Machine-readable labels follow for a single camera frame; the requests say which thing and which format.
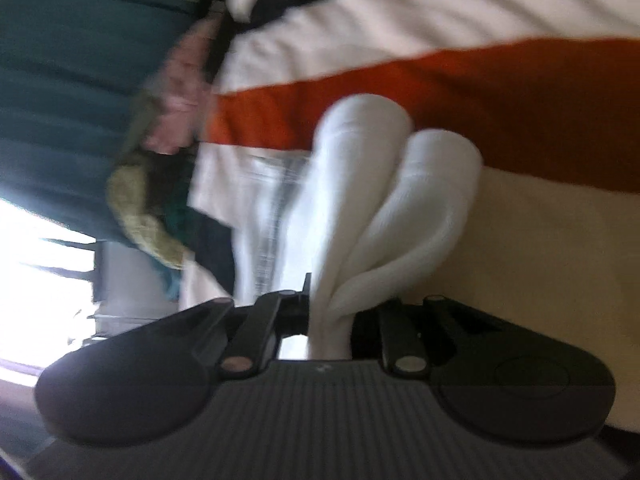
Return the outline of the dark framed window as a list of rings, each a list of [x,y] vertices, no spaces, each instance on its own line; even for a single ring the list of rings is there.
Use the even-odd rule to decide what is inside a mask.
[[[1,378],[32,386],[96,334],[101,249],[95,238],[1,203]]]

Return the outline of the white sweatpants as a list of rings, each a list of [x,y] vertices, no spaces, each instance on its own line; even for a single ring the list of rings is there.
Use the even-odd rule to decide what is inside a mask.
[[[258,162],[246,176],[236,296],[309,278],[308,354],[348,359],[355,315],[434,273],[458,244],[482,166],[470,140],[418,130],[390,99],[336,102],[310,156]]]

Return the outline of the right teal curtain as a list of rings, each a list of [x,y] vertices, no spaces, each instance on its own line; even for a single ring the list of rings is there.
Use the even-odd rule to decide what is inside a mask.
[[[132,99],[193,22],[186,0],[1,0],[1,196],[126,243],[106,181]]]

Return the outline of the pale yellow knit blanket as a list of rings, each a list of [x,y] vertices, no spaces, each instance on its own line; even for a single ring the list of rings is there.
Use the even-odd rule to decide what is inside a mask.
[[[107,180],[107,205],[137,248],[166,268],[180,271],[188,250],[168,233],[160,218],[149,212],[148,191],[148,175],[141,166],[118,166]]]

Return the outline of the striped bed blanket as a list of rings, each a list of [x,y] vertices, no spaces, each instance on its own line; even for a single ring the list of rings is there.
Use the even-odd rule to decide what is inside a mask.
[[[582,347],[639,427],[639,0],[226,0],[190,205],[204,221],[182,303],[236,296],[234,236],[258,162],[308,157],[357,94],[483,166],[446,260],[399,295],[444,295]]]

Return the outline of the pink garment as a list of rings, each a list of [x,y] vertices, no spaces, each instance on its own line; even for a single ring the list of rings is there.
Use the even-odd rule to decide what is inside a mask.
[[[160,71],[160,112],[144,140],[146,150],[173,155],[193,142],[210,93],[204,68],[218,28],[213,18],[198,21],[169,51]]]

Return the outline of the green garment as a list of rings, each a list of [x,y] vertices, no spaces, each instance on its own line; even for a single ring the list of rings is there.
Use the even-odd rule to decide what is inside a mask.
[[[195,216],[186,202],[170,200],[164,203],[162,215],[167,233],[182,244],[189,245],[194,234]]]

